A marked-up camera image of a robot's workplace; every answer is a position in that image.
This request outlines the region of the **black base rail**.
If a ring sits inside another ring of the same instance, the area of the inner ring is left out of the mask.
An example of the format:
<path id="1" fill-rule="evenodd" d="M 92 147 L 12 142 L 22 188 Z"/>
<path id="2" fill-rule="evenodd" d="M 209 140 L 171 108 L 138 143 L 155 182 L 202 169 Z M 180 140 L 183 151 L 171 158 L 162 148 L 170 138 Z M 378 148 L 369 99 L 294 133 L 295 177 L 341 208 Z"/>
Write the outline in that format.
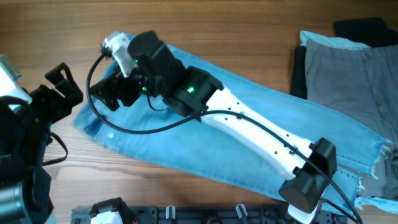
<path id="1" fill-rule="evenodd" d="M 128 206 L 120 197 L 72 210 L 71 223 L 266 224 L 298 223 L 287 204 L 229 207 Z"/>

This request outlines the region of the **light blue shirt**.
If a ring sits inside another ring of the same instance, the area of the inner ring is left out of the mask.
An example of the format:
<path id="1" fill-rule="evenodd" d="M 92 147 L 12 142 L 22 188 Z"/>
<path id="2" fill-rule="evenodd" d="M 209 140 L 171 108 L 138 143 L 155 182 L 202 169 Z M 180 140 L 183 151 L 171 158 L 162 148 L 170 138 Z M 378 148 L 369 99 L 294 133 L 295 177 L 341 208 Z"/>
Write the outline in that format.
<path id="1" fill-rule="evenodd" d="M 309 42 L 324 45 L 327 47 L 337 48 L 337 49 L 370 49 L 371 47 L 360 42 L 354 42 L 349 39 L 341 37 L 327 37 L 325 35 L 317 34 L 314 32 L 301 30 L 299 33 L 301 46 L 306 47 Z"/>

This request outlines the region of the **grey trousers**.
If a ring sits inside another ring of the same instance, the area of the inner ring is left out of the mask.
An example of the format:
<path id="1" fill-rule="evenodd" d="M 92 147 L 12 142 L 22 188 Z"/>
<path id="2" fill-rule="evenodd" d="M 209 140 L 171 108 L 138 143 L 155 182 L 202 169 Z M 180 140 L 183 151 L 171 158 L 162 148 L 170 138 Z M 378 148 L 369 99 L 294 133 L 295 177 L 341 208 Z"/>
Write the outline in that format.
<path id="1" fill-rule="evenodd" d="M 361 196 L 397 200 L 397 46 L 338 49 L 307 42 L 307 98 L 387 139 Z"/>

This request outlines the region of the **dark garment at back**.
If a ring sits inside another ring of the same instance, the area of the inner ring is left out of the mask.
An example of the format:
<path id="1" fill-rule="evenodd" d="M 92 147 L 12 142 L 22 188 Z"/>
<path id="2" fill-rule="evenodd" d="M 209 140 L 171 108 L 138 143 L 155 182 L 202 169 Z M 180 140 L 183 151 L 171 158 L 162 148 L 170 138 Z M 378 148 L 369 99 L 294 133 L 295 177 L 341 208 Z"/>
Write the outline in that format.
<path id="1" fill-rule="evenodd" d="M 370 47 L 397 45 L 397 30 L 390 29 L 381 17 L 336 21 L 333 30 L 337 37 Z"/>

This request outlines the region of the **black garment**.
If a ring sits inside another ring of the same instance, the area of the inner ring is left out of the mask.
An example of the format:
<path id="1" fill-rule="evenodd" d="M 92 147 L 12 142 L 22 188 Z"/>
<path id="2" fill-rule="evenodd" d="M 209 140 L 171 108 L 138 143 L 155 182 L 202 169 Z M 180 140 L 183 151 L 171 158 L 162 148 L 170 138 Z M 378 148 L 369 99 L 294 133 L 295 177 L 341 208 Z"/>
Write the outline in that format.
<path id="1" fill-rule="evenodd" d="M 305 76 L 306 46 L 298 46 L 294 49 L 292 77 L 290 81 L 290 94 L 307 99 L 307 84 Z"/>

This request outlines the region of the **light blue jeans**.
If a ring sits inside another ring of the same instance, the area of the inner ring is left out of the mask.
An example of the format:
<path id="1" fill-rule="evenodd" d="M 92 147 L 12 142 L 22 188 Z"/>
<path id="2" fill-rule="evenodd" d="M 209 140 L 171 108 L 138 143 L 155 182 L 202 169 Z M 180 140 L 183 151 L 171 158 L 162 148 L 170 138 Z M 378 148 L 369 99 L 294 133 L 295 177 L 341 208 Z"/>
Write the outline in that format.
<path id="1" fill-rule="evenodd" d="M 186 66 L 210 72 L 255 112 L 284 130 L 317 141 L 325 138 L 336 146 L 338 170 L 334 186 L 325 191 L 324 209 L 346 208 L 342 190 L 355 206 L 373 205 L 396 213 L 397 202 L 360 196 L 365 178 L 388 140 L 350 117 L 311 101 L 282 93 L 171 47 Z M 199 121 L 178 125 L 180 116 L 157 99 L 150 109 L 145 97 L 130 107 L 110 111 L 100 101 L 85 105 L 73 124 L 87 138 L 114 152 L 161 166 L 182 170 L 226 184 L 279 198 L 284 179 L 262 157 L 232 136 Z"/>

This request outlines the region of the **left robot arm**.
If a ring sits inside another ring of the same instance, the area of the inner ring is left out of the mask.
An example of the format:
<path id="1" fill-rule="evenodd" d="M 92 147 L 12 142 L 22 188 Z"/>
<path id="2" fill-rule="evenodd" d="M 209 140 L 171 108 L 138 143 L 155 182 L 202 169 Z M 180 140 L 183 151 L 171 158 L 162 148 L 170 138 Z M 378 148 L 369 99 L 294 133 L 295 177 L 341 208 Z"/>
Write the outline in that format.
<path id="1" fill-rule="evenodd" d="M 65 63 L 45 74 L 53 89 L 40 85 L 28 92 L 17 84 L 19 77 L 1 63 L 1 223 L 47 223 L 53 203 L 44 166 L 66 159 L 44 160 L 52 141 L 66 147 L 50 127 L 71 114 L 83 93 Z"/>

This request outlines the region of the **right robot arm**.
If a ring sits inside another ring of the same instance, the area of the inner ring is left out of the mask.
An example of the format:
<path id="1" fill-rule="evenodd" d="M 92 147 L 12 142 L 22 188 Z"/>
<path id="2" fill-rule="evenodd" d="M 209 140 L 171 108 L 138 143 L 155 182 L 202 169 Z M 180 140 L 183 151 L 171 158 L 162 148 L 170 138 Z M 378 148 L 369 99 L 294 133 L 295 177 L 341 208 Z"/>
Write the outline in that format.
<path id="1" fill-rule="evenodd" d="M 296 136 L 265 119 L 233 95 L 217 78 L 174 57 L 154 31 L 130 39 L 113 32 L 101 55 L 118 69 L 87 89 L 111 111 L 131 106 L 141 95 L 161 97 L 174 112 L 226 132 L 267 160 L 285 179 L 279 195 L 300 223 L 315 220 L 322 196 L 336 172 L 336 148 Z"/>

